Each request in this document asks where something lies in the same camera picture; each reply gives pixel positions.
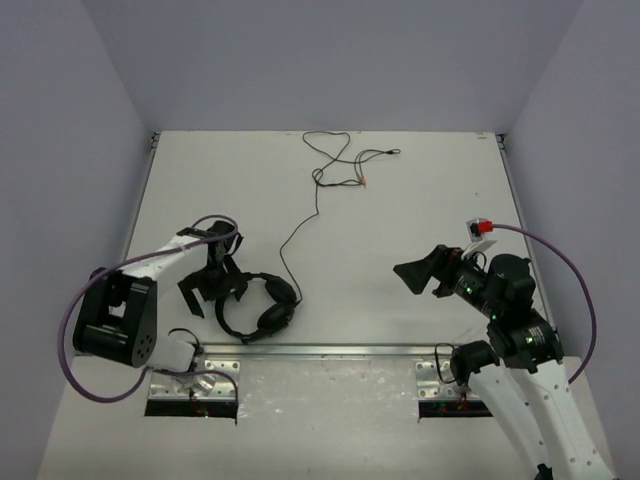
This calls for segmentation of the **black headphones with cable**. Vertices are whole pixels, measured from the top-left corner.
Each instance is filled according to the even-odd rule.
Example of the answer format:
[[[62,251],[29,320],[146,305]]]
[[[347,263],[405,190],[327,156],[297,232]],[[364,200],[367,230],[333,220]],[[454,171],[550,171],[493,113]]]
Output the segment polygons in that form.
[[[310,141],[311,136],[330,136],[330,137],[344,137],[345,141],[339,148],[337,153],[329,153],[323,150]],[[288,282],[284,278],[269,274],[266,272],[241,272],[240,278],[242,282],[248,285],[252,281],[262,281],[264,288],[273,301],[273,304],[261,313],[257,322],[256,328],[250,333],[243,333],[233,329],[225,318],[225,307],[227,300],[235,294],[239,297],[236,301],[243,296],[240,292],[240,288],[233,292],[230,292],[224,297],[218,298],[214,302],[214,315],[219,327],[229,336],[237,339],[242,345],[250,345],[252,343],[261,341],[266,338],[273,337],[279,332],[289,327],[295,311],[300,303],[303,301],[304,296],[299,282],[292,273],[284,255],[284,250],[288,244],[293,240],[299,230],[308,224],[311,220],[320,216],[319,208],[319,192],[321,189],[333,189],[333,188],[365,188],[367,185],[366,176],[364,175],[363,164],[381,157],[381,156],[396,156],[400,155],[402,151],[399,148],[392,148],[388,150],[368,148],[363,149],[357,153],[353,160],[345,160],[342,155],[351,145],[351,134],[334,131],[307,131],[301,135],[302,142],[315,151],[326,157],[328,162],[322,167],[315,168],[311,172],[311,179],[314,183],[314,211],[311,215],[301,220],[296,227],[291,231],[286,240],[281,244],[278,250],[279,259],[289,276],[291,282]],[[327,169],[337,163],[344,163],[351,165],[354,171],[353,178],[347,178],[341,181],[325,182],[323,177]]]

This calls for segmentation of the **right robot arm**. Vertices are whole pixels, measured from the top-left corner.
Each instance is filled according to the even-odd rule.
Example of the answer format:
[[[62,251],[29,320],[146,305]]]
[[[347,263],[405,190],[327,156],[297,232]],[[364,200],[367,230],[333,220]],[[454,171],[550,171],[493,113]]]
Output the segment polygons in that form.
[[[394,273],[419,295],[456,295],[485,316],[487,340],[452,350],[455,383],[476,394],[514,448],[530,479],[613,479],[573,396],[557,331],[533,306],[530,261],[494,256],[487,267],[461,248],[436,246]]]

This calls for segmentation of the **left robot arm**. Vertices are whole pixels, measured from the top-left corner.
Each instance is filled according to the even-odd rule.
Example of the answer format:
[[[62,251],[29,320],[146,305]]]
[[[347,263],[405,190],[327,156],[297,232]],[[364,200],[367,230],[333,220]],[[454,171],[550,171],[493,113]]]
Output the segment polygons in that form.
[[[93,275],[73,331],[75,350],[134,368],[187,372],[197,347],[158,334],[158,301],[188,276],[222,264],[240,238],[231,218],[185,227],[158,250]]]

